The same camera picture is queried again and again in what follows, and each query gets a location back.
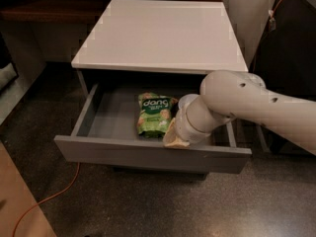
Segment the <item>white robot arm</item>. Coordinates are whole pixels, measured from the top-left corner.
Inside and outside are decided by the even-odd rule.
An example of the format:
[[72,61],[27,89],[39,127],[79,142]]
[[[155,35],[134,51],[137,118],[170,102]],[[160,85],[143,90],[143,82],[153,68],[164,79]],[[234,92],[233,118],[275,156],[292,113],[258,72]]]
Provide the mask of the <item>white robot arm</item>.
[[316,154],[315,102],[270,91],[255,74],[225,70],[204,77],[199,94],[172,119],[163,144],[188,148],[234,119],[259,124]]

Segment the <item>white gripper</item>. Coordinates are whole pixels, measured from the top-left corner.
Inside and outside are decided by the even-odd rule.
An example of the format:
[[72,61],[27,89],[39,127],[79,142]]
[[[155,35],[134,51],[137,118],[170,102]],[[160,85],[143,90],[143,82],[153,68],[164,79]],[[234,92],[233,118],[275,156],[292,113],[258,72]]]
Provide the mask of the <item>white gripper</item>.
[[187,148],[190,144],[200,143],[210,137],[209,133],[198,131],[190,124],[185,109],[178,110],[176,117],[170,122],[167,133],[163,143],[169,148]]

